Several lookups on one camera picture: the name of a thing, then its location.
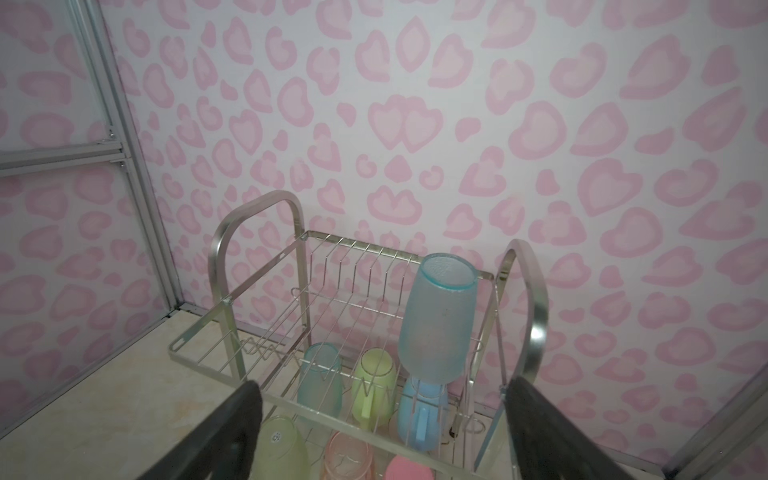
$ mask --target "curved metal handle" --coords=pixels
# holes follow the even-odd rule
[[[525,340],[518,358],[518,364],[512,377],[522,376],[531,384],[536,380],[538,368],[541,366],[541,358],[547,343],[547,326],[549,323],[549,295],[547,284],[541,268],[536,260],[531,245],[525,240],[514,239],[507,245],[507,253],[502,259],[502,264],[496,274],[497,305],[501,305],[504,296],[504,288],[512,270],[515,260],[520,263],[520,271],[528,291],[528,320],[525,325]],[[504,350],[502,348],[502,336],[498,335],[498,351],[502,367],[502,380],[506,385],[507,369],[504,362]]]
[[[235,230],[249,218],[272,207],[277,202],[285,200],[290,205],[293,214],[293,229],[296,239],[304,235],[304,214],[301,210],[301,203],[296,195],[285,190],[274,190],[258,197],[247,204],[240,205],[232,210],[222,221],[214,233],[214,239],[210,243],[210,252],[208,253],[208,280],[210,281],[210,291],[214,298],[214,304],[223,298],[229,296],[230,289],[227,285],[226,256],[227,247],[232,240]],[[296,247],[296,269],[298,270],[299,288],[303,292],[300,298],[301,308],[304,312],[304,326],[309,329],[309,312],[306,306],[309,304],[309,297],[306,293],[308,282],[306,274],[306,249],[304,242],[299,242]],[[223,319],[219,320],[222,336],[225,336],[224,347],[227,351],[227,357],[233,359],[230,362],[232,377],[235,379],[245,379],[246,370],[243,362],[243,353],[240,351],[240,340],[237,338],[237,325],[235,323],[234,312],[231,302],[223,310]],[[310,343],[310,336],[307,335],[307,346]]]

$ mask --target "metal dish rack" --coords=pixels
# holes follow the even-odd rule
[[[224,267],[227,246],[235,230],[245,220],[280,201],[286,201],[293,214],[293,241],[230,291]],[[296,262],[298,283],[290,291],[288,305],[271,321],[268,328],[261,329],[255,336],[239,334],[233,311],[237,298],[280,262],[289,262],[287,257],[292,257]],[[458,385],[454,384],[454,388],[449,390],[450,411],[447,415],[452,417],[452,421],[435,452],[420,452],[404,445],[396,429],[391,429],[389,424],[380,425],[378,419],[372,432],[359,428],[353,421],[350,401],[357,395],[357,392],[350,390],[356,380],[354,372],[362,353],[373,346],[396,353],[409,281],[422,258],[413,253],[360,240],[304,230],[300,202],[290,192],[269,192],[232,210],[222,220],[214,234],[209,255],[208,273],[214,306],[176,338],[168,346],[168,352],[174,361],[231,386],[238,386],[249,377],[255,379],[261,387],[264,400],[272,404],[265,418],[279,409],[294,415],[294,418],[301,416],[308,419],[314,422],[313,425],[319,424],[325,429],[352,435],[387,452],[390,457],[403,455],[453,478],[486,478],[477,473],[477,468],[496,429],[488,429],[482,441],[477,441],[476,436],[482,434],[485,425],[475,417],[475,380],[495,327],[502,371],[498,381],[500,386],[508,382],[498,305],[515,260],[519,263],[528,294],[528,318],[520,358],[512,375],[524,376],[530,382],[535,380],[546,343],[548,295],[531,247],[523,240],[515,239],[507,246],[495,276],[486,271],[478,272],[481,286],[486,283],[486,288],[479,291],[489,293],[488,303],[482,316],[478,316],[475,322],[465,375],[460,382],[455,382]],[[479,305],[482,305],[482,300],[478,299]],[[211,320],[219,323],[220,335],[201,333],[204,331],[210,334],[211,327],[208,324]],[[312,410],[296,400],[301,382],[300,364],[315,365],[313,359],[303,358],[303,351],[319,341],[336,344],[342,357],[341,370],[327,373],[341,375],[343,378],[344,404],[338,418]],[[195,349],[189,347],[193,343],[197,344]],[[217,349],[221,351],[219,361],[210,361],[215,357],[212,352]],[[402,395],[402,386],[407,377],[407,372],[400,368],[397,360],[396,365],[398,386],[395,391],[386,392],[395,402]]]

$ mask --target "heart pattern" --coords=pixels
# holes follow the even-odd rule
[[[0,181],[12,205],[3,222],[13,227],[0,243],[0,384],[27,392],[2,391],[0,429],[167,312],[154,273],[137,261],[144,235],[124,221],[122,178],[118,166],[98,164]],[[156,187],[184,195],[171,177]],[[105,333],[109,341],[97,342]]]

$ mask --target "green cup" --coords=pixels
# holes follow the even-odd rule
[[[387,425],[395,410],[397,372],[395,362],[384,349],[368,349],[355,370],[352,415],[365,430]]]
[[[310,458],[293,420],[278,415],[261,424],[250,480],[308,480]]]

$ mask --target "light blue mug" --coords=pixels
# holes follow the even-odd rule
[[[448,388],[424,383],[412,376],[402,389],[397,433],[406,445],[414,449],[422,452],[434,450],[440,443],[448,413]]]

